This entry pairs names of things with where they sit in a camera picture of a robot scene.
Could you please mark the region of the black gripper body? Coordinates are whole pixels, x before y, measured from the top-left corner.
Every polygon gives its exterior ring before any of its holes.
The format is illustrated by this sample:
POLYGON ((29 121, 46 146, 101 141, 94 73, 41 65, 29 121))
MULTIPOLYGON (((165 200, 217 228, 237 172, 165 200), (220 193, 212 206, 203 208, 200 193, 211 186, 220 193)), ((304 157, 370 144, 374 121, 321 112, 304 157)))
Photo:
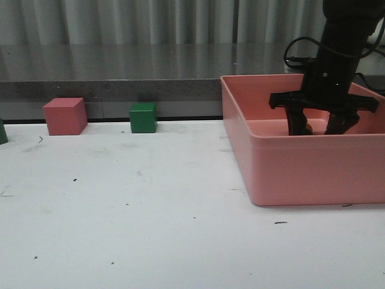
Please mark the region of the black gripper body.
POLYGON ((301 87, 297 91, 271 93, 272 109, 283 107, 301 112, 305 108, 350 113, 360 110, 376 112, 379 101, 374 97, 349 93, 358 60, 339 57, 315 58, 306 64, 301 87))

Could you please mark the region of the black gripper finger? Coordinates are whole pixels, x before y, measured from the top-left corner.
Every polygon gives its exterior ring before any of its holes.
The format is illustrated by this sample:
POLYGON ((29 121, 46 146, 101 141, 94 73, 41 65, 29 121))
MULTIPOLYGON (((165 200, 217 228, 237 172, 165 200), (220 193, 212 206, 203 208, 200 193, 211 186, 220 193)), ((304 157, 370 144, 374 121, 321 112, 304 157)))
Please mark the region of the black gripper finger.
POLYGON ((289 135, 308 135, 307 118, 303 113, 303 108, 286 107, 286 117, 288 121, 289 135))
POLYGON ((330 113, 325 135, 344 134, 360 120, 356 111, 345 113, 330 113))

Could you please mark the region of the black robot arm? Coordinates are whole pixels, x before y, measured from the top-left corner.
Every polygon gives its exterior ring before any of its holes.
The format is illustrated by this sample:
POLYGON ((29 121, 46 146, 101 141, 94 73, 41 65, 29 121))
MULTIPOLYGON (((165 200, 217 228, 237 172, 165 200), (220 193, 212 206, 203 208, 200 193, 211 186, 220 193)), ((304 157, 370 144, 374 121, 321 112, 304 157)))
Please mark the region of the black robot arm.
POLYGON ((324 1, 326 18, 315 58, 304 61, 304 75, 297 91, 273 93, 272 109, 285 109, 289 135, 311 135, 304 109, 328 111, 325 134, 343 134, 356 125, 359 111, 376 112, 379 102, 369 96, 352 95, 349 89, 359 61, 372 52, 368 45, 384 18, 384 1, 324 1))

